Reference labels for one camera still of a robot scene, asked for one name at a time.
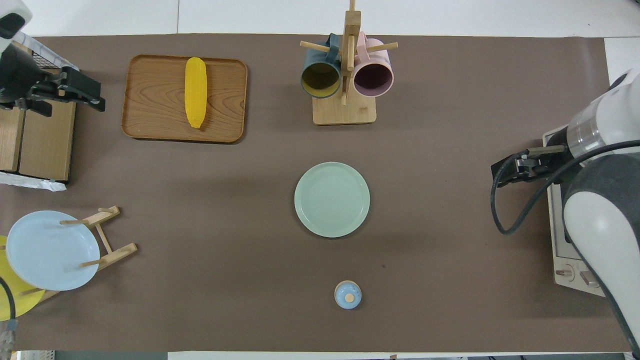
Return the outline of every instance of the small blue round object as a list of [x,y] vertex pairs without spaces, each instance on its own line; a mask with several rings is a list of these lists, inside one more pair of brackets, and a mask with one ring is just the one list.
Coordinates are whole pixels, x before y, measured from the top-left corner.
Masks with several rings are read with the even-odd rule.
[[362,301],[360,287],[351,280],[340,282],[335,287],[335,301],[343,309],[353,309]]

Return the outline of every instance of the cable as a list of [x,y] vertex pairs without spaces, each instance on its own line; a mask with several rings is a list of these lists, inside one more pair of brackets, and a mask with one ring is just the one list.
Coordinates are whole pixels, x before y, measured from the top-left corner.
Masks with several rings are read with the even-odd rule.
[[9,319],[15,319],[15,302],[13,301],[13,294],[11,294],[9,285],[7,285],[6,281],[4,281],[2,277],[0,277],[0,284],[4,288],[6,297],[9,300]]
[[554,181],[558,177],[560,177],[560,175],[562,175],[564,172],[566,172],[568,169],[574,167],[576,164],[582,163],[583,161],[588,160],[588,159],[590,159],[590,158],[592,158],[594,156],[598,156],[598,155],[600,155],[602,153],[613,151],[613,150],[618,150],[618,149],[626,149],[627,147],[640,147],[640,140],[631,140],[631,141],[627,141],[627,142],[619,142],[619,143],[613,143],[611,145],[605,145],[605,146],[599,147],[599,148],[597,148],[595,150],[586,152],[586,153],[578,156],[577,158],[574,158],[571,161],[569,161],[566,164],[564,164],[562,167],[557,169],[556,172],[554,172],[545,181],[545,183],[538,189],[538,191],[536,191],[531,196],[531,198],[529,199],[527,204],[524,206],[524,209],[522,209],[522,212],[520,213],[520,215],[518,215],[518,218],[513,223],[513,225],[509,229],[505,230],[504,227],[502,226],[502,223],[500,222],[500,219],[498,219],[498,213],[497,213],[497,211],[495,209],[495,191],[498,188],[498,182],[500,181],[500,177],[502,176],[502,174],[506,170],[506,167],[507,167],[508,163],[510,163],[511,161],[519,158],[522,155],[528,154],[529,151],[525,150],[525,151],[519,152],[518,154],[511,155],[509,157],[509,159],[507,161],[505,161],[502,164],[502,166],[500,166],[500,169],[498,169],[498,172],[495,175],[495,179],[493,179],[493,186],[491,187],[491,214],[493,216],[493,221],[495,222],[495,226],[498,228],[498,231],[500,231],[500,233],[504,234],[504,235],[511,235],[511,234],[515,233],[516,230],[518,230],[518,228],[522,225],[522,222],[527,217],[527,215],[529,214],[529,212],[531,211],[531,209],[533,208],[535,203],[540,199],[540,197],[545,192],[545,190],[547,190],[547,188],[549,186],[551,186],[551,184],[553,184]]

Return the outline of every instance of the brown table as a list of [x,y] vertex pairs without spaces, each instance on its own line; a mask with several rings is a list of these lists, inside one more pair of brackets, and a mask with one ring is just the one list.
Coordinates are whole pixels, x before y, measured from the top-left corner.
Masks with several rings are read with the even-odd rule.
[[[540,143],[607,88],[602,39],[380,37],[398,41],[394,88],[371,125],[318,127],[293,35],[43,38],[102,83],[78,106],[68,190],[0,186],[0,233],[54,209],[118,205],[112,246],[140,251],[20,317],[18,348],[389,352],[624,351],[606,300],[555,285],[541,201],[501,236],[489,166]],[[237,58],[249,68],[235,145],[139,141],[120,129],[137,54]],[[300,176],[355,167],[371,210],[345,238],[304,228]],[[534,184],[500,191],[515,217]],[[354,311],[333,301],[358,282]]]

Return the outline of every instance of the wooden mug holder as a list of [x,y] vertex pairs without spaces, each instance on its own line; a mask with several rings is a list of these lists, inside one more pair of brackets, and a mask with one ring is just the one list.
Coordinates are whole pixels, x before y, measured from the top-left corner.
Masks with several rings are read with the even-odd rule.
[[[355,10],[355,0],[349,0],[349,10],[344,16],[342,46],[338,52],[342,56],[340,65],[340,91],[326,99],[313,98],[315,125],[370,124],[376,121],[376,98],[360,95],[353,88],[353,60],[356,54],[356,39],[360,33],[362,14]],[[329,47],[301,41],[300,46],[324,52]],[[397,42],[367,48],[368,53],[391,50],[398,47]]]
[[[117,206],[111,206],[110,208],[99,208],[98,213],[91,215],[90,217],[84,218],[82,220],[62,220],[60,222],[61,225],[84,224],[89,229],[92,229],[95,227],[96,230],[98,230],[98,235],[102,240],[102,244],[104,245],[105,250],[107,251],[107,254],[105,256],[102,256],[100,259],[95,261],[88,261],[86,263],[81,263],[78,266],[84,267],[84,266],[98,264],[97,271],[100,271],[106,268],[107,266],[112,265],[122,260],[123,258],[126,258],[127,256],[133,254],[134,252],[138,251],[138,247],[136,246],[135,243],[130,243],[116,250],[111,249],[111,245],[109,244],[107,237],[104,235],[104,231],[102,230],[101,224],[119,214],[120,214],[120,209],[118,209]],[[44,295],[42,295],[42,299],[40,299],[38,303],[41,303],[49,299],[53,295],[59,293],[59,291],[55,291],[55,290],[33,288],[33,289],[26,290],[19,293],[18,296],[25,296],[32,293],[36,293],[38,291],[45,291]]]

